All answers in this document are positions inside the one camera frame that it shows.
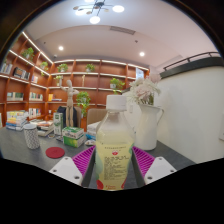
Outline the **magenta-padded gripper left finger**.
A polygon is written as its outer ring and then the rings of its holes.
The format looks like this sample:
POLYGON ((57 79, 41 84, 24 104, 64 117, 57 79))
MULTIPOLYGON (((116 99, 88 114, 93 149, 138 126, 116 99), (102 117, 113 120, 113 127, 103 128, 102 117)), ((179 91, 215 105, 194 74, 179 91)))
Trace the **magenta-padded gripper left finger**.
POLYGON ((63 157, 50 173, 87 188, 95 163, 95 147, 91 146, 74 157, 63 157))

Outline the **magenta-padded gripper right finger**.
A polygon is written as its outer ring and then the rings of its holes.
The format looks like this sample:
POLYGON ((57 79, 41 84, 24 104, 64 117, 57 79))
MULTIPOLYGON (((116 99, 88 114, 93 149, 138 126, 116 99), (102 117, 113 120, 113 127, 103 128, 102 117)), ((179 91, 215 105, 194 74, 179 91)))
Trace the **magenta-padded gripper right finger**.
POLYGON ((163 157, 153 157, 136 146, 132 151, 132 163, 138 186, 148 185, 176 171, 163 157))

